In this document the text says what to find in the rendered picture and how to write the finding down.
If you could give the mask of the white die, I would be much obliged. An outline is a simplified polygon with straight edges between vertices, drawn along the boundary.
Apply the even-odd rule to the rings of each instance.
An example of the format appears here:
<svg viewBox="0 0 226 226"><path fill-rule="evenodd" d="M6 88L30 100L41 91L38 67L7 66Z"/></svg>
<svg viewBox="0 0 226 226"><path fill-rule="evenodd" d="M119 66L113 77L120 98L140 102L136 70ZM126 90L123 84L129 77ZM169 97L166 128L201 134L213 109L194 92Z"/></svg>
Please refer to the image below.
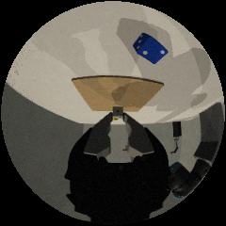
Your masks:
<svg viewBox="0 0 226 226"><path fill-rule="evenodd" d="M123 107L122 106L113 106L112 113L113 113L113 119L122 119Z"/></svg>

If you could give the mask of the tan flat mat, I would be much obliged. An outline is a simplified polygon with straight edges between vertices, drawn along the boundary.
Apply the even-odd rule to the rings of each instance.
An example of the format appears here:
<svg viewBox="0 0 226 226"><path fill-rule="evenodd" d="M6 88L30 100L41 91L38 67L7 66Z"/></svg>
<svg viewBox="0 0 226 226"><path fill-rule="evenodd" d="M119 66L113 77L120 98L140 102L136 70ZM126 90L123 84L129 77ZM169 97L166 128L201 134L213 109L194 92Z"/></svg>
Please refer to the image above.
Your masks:
<svg viewBox="0 0 226 226"><path fill-rule="evenodd" d="M92 111L112 111L122 106L123 112L138 112L164 83L122 75L93 75L72 79L73 84Z"/></svg>

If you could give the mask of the blue die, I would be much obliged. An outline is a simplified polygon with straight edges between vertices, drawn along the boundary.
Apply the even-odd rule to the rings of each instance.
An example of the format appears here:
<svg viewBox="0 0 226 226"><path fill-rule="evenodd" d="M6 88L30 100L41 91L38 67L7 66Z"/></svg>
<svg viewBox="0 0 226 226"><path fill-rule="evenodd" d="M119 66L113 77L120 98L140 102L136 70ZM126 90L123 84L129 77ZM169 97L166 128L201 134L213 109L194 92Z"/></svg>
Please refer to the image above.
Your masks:
<svg viewBox="0 0 226 226"><path fill-rule="evenodd" d="M152 36L142 33L133 44L136 52L152 62L157 63L163 56L168 53L168 50Z"/></svg>

